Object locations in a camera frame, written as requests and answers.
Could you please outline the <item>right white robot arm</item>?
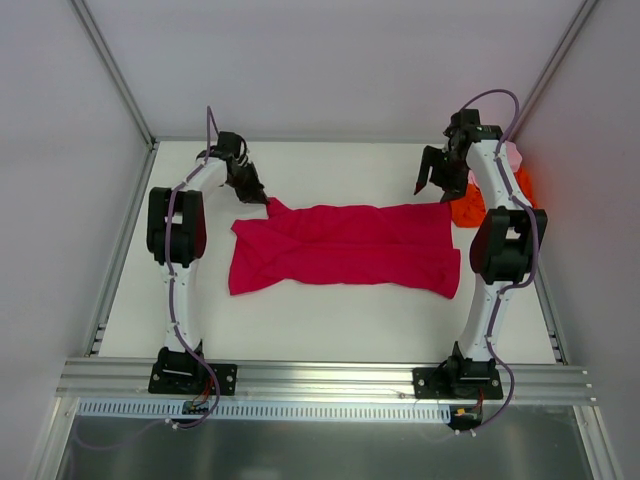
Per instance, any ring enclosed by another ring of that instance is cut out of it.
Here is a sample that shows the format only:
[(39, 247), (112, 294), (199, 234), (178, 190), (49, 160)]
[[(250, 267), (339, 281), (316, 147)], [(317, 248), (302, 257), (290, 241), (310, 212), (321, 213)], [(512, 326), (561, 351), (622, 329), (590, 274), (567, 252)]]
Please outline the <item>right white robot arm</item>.
[(519, 187), (500, 127), (482, 124), (478, 110), (463, 108), (452, 115), (444, 135), (448, 142), (442, 149), (424, 148), (415, 189), (432, 183), (442, 189), (444, 201), (459, 199), (473, 176), (486, 213), (469, 251), (476, 283), (466, 325), (446, 360), (413, 370), (414, 394), (499, 400), (498, 334), (514, 291), (535, 278), (548, 219)]

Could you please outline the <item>magenta t shirt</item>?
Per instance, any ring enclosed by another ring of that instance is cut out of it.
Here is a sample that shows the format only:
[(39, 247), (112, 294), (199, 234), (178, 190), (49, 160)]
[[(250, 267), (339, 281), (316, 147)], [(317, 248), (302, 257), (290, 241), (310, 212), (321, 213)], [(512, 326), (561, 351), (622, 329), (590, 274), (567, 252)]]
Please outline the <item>magenta t shirt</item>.
[(237, 220), (232, 295), (284, 280), (309, 285), (379, 285), (456, 295), (461, 253), (444, 204), (291, 209), (270, 198), (264, 219)]

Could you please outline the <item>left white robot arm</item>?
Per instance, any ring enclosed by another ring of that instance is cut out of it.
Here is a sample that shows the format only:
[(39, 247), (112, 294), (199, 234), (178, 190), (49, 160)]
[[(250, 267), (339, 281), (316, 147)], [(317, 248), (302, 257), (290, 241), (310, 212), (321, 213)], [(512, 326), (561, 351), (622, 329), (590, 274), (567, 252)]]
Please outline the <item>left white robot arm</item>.
[(204, 364), (195, 296), (207, 245), (205, 200), (225, 186), (244, 204), (268, 203), (246, 140), (229, 131), (220, 132), (216, 142), (196, 156), (195, 166), (177, 186), (149, 192), (146, 247), (167, 294), (166, 336), (152, 367), (151, 393), (196, 394), (215, 387), (214, 369)]

